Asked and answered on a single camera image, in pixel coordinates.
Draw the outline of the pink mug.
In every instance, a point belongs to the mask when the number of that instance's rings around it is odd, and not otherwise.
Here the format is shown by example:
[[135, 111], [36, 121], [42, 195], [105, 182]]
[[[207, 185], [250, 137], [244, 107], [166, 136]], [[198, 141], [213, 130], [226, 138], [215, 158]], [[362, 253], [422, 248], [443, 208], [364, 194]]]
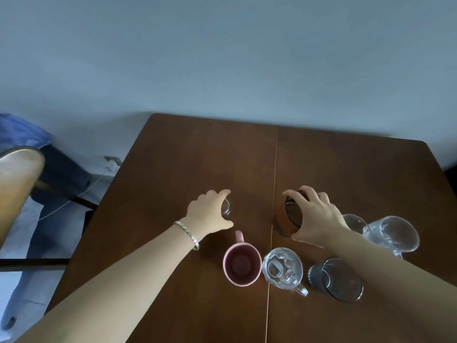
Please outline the pink mug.
[[229, 282], [238, 287], [247, 287], [260, 276], [262, 258], [257, 248], [245, 242], [243, 233], [236, 230], [235, 243], [226, 250], [222, 266]]

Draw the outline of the person's right forearm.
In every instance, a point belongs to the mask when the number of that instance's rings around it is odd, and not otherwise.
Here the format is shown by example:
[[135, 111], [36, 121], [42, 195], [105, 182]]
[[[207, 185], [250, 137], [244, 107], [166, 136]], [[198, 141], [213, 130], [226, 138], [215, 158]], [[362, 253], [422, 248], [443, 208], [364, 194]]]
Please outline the person's right forearm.
[[347, 228], [321, 244], [398, 306], [430, 339], [457, 343], [457, 287]]

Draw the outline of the clear drinking glass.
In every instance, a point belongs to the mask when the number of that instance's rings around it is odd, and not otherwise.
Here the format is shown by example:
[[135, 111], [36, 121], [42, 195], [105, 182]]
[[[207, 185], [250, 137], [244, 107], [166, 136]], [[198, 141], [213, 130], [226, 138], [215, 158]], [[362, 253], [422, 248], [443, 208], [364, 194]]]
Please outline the clear drinking glass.
[[361, 235], [365, 233], [368, 224], [364, 219], [350, 213], [343, 214], [343, 218], [350, 230], [355, 231]]

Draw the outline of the blue cloth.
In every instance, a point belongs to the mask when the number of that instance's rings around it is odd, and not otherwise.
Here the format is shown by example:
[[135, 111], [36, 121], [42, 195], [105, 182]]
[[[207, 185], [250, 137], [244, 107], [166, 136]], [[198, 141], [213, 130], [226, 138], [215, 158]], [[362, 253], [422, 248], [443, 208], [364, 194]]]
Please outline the blue cloth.
[[51, 140], [41, 127], [13, 114], [0, 113], [0, 153], [23, 146], [41, 149]]

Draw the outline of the brown cup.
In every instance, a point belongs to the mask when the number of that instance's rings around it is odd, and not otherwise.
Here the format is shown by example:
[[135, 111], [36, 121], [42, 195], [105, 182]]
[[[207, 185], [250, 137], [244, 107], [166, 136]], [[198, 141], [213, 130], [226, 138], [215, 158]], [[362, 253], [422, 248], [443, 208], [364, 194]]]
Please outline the brown cup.
[[302, 211], [293, 198], [284, 196], [277, 204], [275, 224], [277, 231], [282, 236], [290, 238], [297, 233], [302, 225], [302, 218]]

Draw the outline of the person's right hand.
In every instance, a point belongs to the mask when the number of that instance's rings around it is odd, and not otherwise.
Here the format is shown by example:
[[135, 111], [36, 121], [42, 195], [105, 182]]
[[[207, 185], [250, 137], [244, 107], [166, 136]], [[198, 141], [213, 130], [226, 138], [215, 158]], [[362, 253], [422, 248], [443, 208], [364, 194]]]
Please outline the person's right hand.
[[289, 196], [299, 205], [302, 211], [302, 225], [300, 229], [310, 229], [315, 233], [315, 245], [330, 249], [332, 242], [341, 239], [352, 231], [346, 225], [339, 209], [330, 202], [324, 192], [317, 192], [321, 204], [306, 204], [298, 191], [285, 190], [284, 196]]

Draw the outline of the person's left hand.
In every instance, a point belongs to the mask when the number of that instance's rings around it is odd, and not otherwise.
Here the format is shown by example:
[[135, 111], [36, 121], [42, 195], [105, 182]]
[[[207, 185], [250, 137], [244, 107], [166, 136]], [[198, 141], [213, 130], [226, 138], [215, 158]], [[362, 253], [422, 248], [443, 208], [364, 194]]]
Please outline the person's left hand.
[[229, 189], [220, 192], [209, 190], [189, 204], [186, 216], [180, 219], [180, 222], [186, 226], [198, 242], [207, 235], [214, 233], [211, 231], [212, 222], [226, 220], [221, 216], [221, 205], [230, 193], [231, 190]]

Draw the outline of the large clear glass mug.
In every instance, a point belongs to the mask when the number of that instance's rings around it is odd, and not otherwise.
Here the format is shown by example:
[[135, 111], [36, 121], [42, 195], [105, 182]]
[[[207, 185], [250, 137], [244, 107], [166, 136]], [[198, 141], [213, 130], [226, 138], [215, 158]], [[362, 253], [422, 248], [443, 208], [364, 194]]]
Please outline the large clear glass mug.
[[419, 233], [414, 226], [397, 216], [387, 216], [366, 225], [363, 236], [399, 258], [417, 250], [420, 245]]

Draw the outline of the person's left forearm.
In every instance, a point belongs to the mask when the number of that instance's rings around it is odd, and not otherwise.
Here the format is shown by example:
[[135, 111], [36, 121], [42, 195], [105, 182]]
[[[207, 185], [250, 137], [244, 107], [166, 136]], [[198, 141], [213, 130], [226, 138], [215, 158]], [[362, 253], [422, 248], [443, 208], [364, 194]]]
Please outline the person's left forearm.
[[175, 268], [197, 248], [172, 225], [56, 305], [15, 343], [126, 343]]

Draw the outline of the dark grey glass tumbler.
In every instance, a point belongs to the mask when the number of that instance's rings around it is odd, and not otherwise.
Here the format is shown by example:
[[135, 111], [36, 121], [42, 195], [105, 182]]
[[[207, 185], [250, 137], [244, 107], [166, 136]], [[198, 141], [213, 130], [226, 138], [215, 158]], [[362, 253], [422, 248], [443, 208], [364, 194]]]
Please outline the dark grey glass tumbler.
[[337, 257], [330, 257], [311, 266], [308, 282], [317, 291], [342, 302], [357, 301], [364, 292], [360, 276]]

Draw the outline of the tan chair with black frame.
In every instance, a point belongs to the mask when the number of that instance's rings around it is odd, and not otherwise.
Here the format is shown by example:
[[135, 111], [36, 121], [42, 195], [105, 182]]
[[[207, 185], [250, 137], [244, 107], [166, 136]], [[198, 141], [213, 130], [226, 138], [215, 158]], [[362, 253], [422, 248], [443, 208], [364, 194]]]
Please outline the tan chair with black frame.
[[[97, 209], [95, 203], [40, 180], [44, 165], [44, 155], [33, 147], [15, 147], [0, 154], [0, 250], [34, 188], [64, 196], [92, 211]], [[0, 258], [0, 272], [64, 270], [69, 262], [69, 258]]]

